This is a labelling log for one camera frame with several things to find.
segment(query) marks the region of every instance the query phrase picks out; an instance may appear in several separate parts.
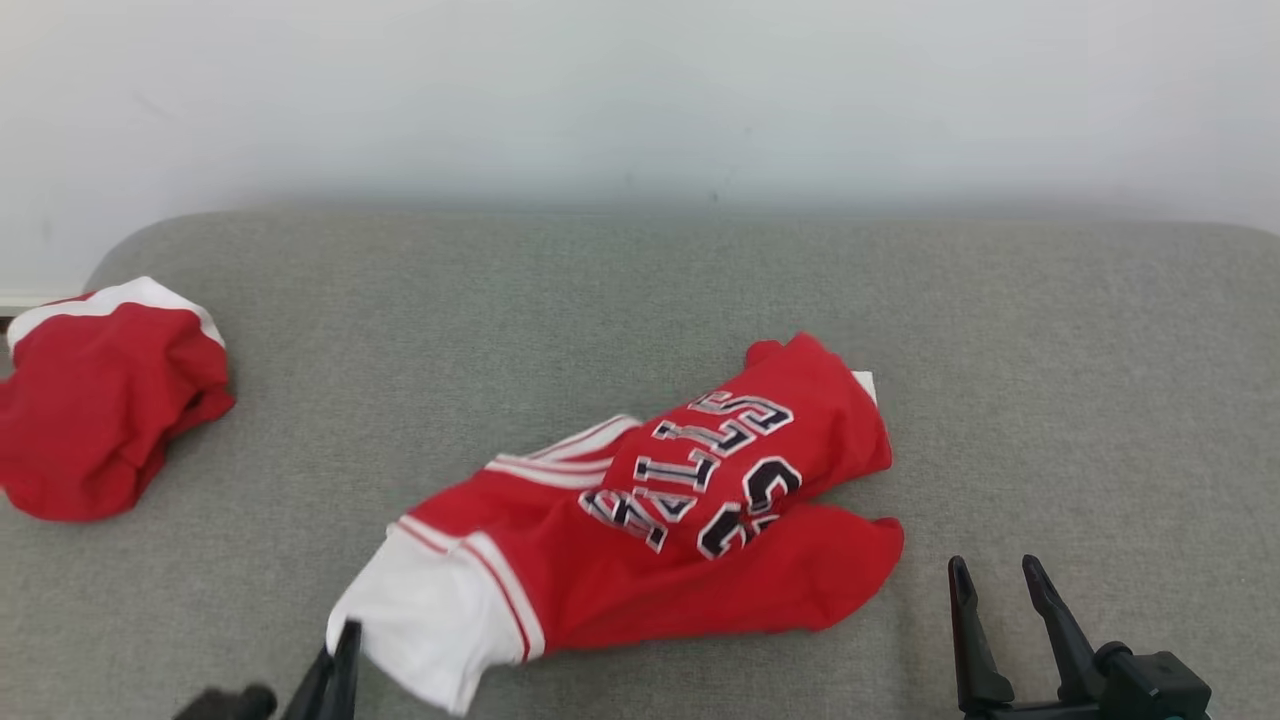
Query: gray fabric upholstery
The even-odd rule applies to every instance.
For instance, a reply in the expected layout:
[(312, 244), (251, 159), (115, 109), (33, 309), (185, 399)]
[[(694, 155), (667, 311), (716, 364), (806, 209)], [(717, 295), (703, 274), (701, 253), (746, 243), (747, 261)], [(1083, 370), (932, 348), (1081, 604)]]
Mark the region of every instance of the gray fabric upholstery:
[[(1192, 224), (214, 214), (93, 275), (151, 274), (227, 337), (238, 406), (140, 506), (0, 512), (0, 715), (168, 717), (296, 687), (401, 511), (499, 451), (713, 387), (808, 329), (876, 372), (896, 450), (832, 492), (908, 532), (837, 628), (566, 653), (486, 675), (476, 719), (956, 717), (946, 561), (1001, 669), (1056, 688), (1019, 560), (1094, 644), (1171, 650), (1217, 717), (1280, 678), (1280, 240)], [(362, 666), (360, 717), (439, 714)]]

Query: red jersey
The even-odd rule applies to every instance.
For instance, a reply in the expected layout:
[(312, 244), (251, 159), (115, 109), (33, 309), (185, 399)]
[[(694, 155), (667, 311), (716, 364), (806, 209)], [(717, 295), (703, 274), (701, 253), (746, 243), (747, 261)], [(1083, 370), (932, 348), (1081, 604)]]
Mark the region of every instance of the red jersey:
[(876, 593), (902, 532), (805, 501), (890, 462), (876, 404), (837, 356), (805, 334), (756, 343), (742, 374), (660, 418), (499, 456), (411, 510), (329, 641), (362, 620), (375, 664), (462, 714), (497, 662), (823, 629)]
[(169, 441), (234, 405), (212, 318), (151, 278), (28, 310), (8, 341), (0, 486), (45, 520), (129, 510)]

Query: white stripe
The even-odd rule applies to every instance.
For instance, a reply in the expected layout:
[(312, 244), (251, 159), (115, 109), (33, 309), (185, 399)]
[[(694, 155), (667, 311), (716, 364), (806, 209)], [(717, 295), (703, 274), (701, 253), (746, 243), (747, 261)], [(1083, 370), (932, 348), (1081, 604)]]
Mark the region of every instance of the white stripe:
[(403, 515), (399, 520), (388, 525), (387, 534), (390, 534), (393, 529), (402, 533), (412, 530), (410, 534), (417, 533), (447, 551), (453, 551), (462, 542), (462, 538), (442, 533), (412, 515)]
[(18, 342), (31, 334), (31, 332), (40, 327), (40, 324), (45, 320), (61, 315), (100, 318), (115, 313), (115, 310), (125, 302), (134, 302), (137, 305), (160, 307), (164, 310), (189, 310), (200, 318), (200, 332), (209, 336), (209, 338), (218, 345), (227, 347), (227, 343), (223, 341), (223, 336), (219, 334), (218, 327), (214, 325), (214, 319), (209, 315), (207, 310), (164, 287), (154, 279), (141, 277), (124, 284), (100, 290), (84, 300), (44, 305), (41, 307), (27, 310), (22, 315), (14, 318), (13, 323), (9, 324), (9, 351), (13, 352), (14, 347), (18, 346)]
[(520, 624), (525, 628), (525, 637), (529, 639), (529, 660), (540, 657), (547, 651), (547, 635), (543, 634), (543, 624), (538, 621), (538, 612), (534, 611), (534, 605), (529, 602), (529, 596), (525, 594), (524, 585), (520, 584), (516, 573), (512, 571), (507, 559), (502, 555), (502, 550), (485, 533), (467, 536), (467, 547), (475, 550), (488, 560), (493, 571), (498, 574), (498, 582), (507, 591), (507, 597), (511, 598), (511, 605), (520, 618)]
[(609, 443), (618, 439), (618, 436), (631, 428), (639, 428), (641, 424), (643, 423), (640, 420), (636, 420), (630, 415), (614, 415), (599, 425), (588, 428), (575, 436), (570, 436), (550, 447), (544, 447), (543, 450), (529, 455), (527, 457), (531, 460), (564, 460), (566, 457), (586, 455), (588, 452), (608, 447)]
[(852, 373), (858, 384), (863, 386), (867, 395), (872, 396), (872, 402), (879, 406), (879, 401), (876, 400), (876, 380), (872, 379), (872, 374), (868, 370), (854, 370)]
[(517, 478), (526, 479), (531, 483), (538, 483), (540, 486), (549, 486), (553, 488), (568, 488), (568, 489), (585, 489), (594, 488), (604, 480), (604, 471), (599, 473), (554, 473), (552, 470), (535, 470), (532, 468), (522, 468), (520, 465), (508, 465), (506, 462), (493, 461), (484, 466), (485, 470), (493, 470), (495, 473), (506, 473), (508, 475), (516, 475)]
[(531, 468), (534, 470), (552, 470), (570, 474), (608, 470), (609, 465), (613, 464), (612, 457), (591, 460), (589, 462), (557, 462), (554, 460), (531, 460), (529, 457), (521, 457), (520, 455), (499, 455), (494, 457), (493, 461), (502, 462), (503, 465), (516, 465), (520, 468)]

